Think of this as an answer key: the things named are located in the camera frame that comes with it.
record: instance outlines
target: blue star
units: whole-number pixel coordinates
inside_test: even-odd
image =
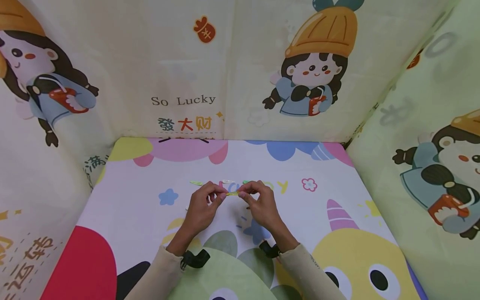
[[[168,189],[158,195],[158,198],[160,199],[160,205],[173,205],[178,197],[179,195],[175,193],[173,189]]]
[[[246,228],[243,231],[244,234],[250,235],[253,237],[253,244],[258,245],[260,244],[263,240],[268,239],[272,235],[270,232],[268,232],[267,229],[264,227],[260,226],[260,224],[257,223],[254,219],[252,219],[252,226]]]

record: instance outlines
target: orange hat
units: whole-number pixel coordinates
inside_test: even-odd
[[[348,57],[355,45],[357,17],[347,7],[324,9],[308,19],[285,51],[285,57],[307,53],[333,53]]]
[[[456,117],[450,124],[452,127],[480,136],[480,109],[466,115]]]
[[[0,31],[17,30],[45,36],[42,25],[18,0],[2,0],[0,6]],[[7,62],[0,52],[0,78],[7,73]]]

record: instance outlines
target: black wrist strap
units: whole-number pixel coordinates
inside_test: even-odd
[[[203,267],[209,259],[210,255],[205,249],[202,249],[197,255],[187,250],[183,254],[183,259],[180,262],[180,269],[185,270],[187,266],[199,269]]]
[[[268,258],[276,258],[280,255],[280,249],[275,244],[273,247],[270,247],[267,241],[263,241],[263,243],[258,246]]]

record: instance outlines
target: pink flower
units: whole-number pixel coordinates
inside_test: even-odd
[[[303,189],[307,191],[314,192],[318,185],[315,183],[315,180],[313,178],[304,178],[301,180],[301,183],[303,184]]]

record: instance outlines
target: blue shirt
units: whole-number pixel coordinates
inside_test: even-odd
[[[282,108],[280,109],[281,114],[295,117],[308,116],[310,98],[305,97],[304,99],[297,102],[292,101],[290,97],[296,85],[290,79],[288,79],[287,77],[280,78],[277,81],[275,87],[278,91],[278,94],[280,95],[280,98],[284,102]],[[316,86],[308,86],[309,89],[313,89],[315,87]],[[326,100],[320,103],[320,112],[326,111],[332,105],[332,90],[327,85],[325,85],[324,96],[326,97]]]
[[[432,142],[421,143],[413,156],[412,169],[400,174],[403,186],[409,195],[425,210],[428,210],[447,190],[442,185],[433,185],[421,177],[424,168],[441,165],[438,151]],[[455,182],[464,184],[454,175]],[[469,215],[465,218],[450,216],[443,221],[443,228],[450,233],[462,233],[469,230],[480,219],[480,205],[475,203],[468,207]]]
[[[95,96],[92,94],[92,92],[87,90],[85,87],[79,84],[76,84],[75,82],[55,73],[48,73],[44,75],[53,76],[64,87],[69,87],[75,90],[77,92],[75,99],[77,100],[78,104],[80,104],[82,107],[93,108],[95,106],[96,104]],[[27,85],[33,85],[35,79],[36,78],[33,78],[30,81],[28,81]],[[30,99],[29,99],[30,109],[32,110],[33,115],[39,119],[46,120],[52,127],[61,118],[64,118],[66,116],[73,114],[68,109],[66,109],[63,105],[61,105],[54,99],[50,98],[48,94],[38,95],[38,101],[42,109],[38,107],[36,102],[30,96]]]

